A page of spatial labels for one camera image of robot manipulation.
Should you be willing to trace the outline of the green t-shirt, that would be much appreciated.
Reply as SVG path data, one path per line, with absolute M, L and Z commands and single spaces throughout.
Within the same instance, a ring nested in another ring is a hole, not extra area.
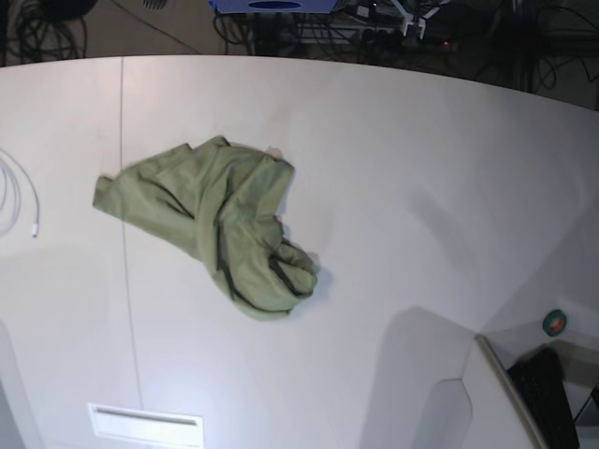
M 217 136 L 98 177 L 93 205 L 201 262 L 246 315 L 278 319 L 317 285 L 313 261 L 285 238 L 276 215 L 294 171 Z

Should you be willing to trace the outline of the black power strip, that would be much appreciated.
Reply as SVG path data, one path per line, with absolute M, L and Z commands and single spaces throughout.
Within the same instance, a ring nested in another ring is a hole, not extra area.
M 367 29 L 361 34 L 360 43 L 368 47 L 388 51 L 455 52 L 460 44 L 441 36 L 404 36 L 399 29 Z

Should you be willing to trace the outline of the green tape roll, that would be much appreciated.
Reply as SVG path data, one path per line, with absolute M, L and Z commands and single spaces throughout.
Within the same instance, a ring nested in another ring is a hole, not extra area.
M 567 316 L 560 310 L 550 311 L 542 322 L 542 328 L 546 335 L 555 338 L 561 335 L 567 326 Z

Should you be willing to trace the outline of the white table slot plate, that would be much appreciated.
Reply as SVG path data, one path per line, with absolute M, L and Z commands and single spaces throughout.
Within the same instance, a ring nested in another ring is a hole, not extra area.
M 203 448 L 203 418 L 88 404 L 98 438 L 165 448 Z

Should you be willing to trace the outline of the black keyboard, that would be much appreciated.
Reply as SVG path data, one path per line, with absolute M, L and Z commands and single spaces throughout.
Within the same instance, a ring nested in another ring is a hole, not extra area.
M 543 347 L 507 371 L 549 448 L 579 448 L 556 351 Z

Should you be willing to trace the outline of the grey laptop edge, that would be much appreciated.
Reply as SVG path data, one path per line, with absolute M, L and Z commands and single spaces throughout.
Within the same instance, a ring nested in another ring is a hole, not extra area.
M 509 377 L 501 360 L 496 355 L 489 340 L 483 335 L 477 335 L 475 342 L 482 355 L 489 363 L 491 370 L 497 377 L 499 384 L 504 392 L 504 395 L 511 404 L 512 411 L 518 417 L 519 426 L 527 435 L 528 446 L 530 448 L 548 448 L 548 445 L 543 437 L 538 425 L 529 412 L 523 399 L 520 397 L 517 388 Z

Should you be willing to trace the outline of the white bracket stand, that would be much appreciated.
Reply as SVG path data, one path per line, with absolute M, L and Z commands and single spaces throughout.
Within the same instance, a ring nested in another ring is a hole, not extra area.
M 399 1 L 391 0 L 391 4 L 402 16 L 402 34 L 404 37 L 423 39 L 428 19 L 449 4 L 448 0 L 431 1 Z

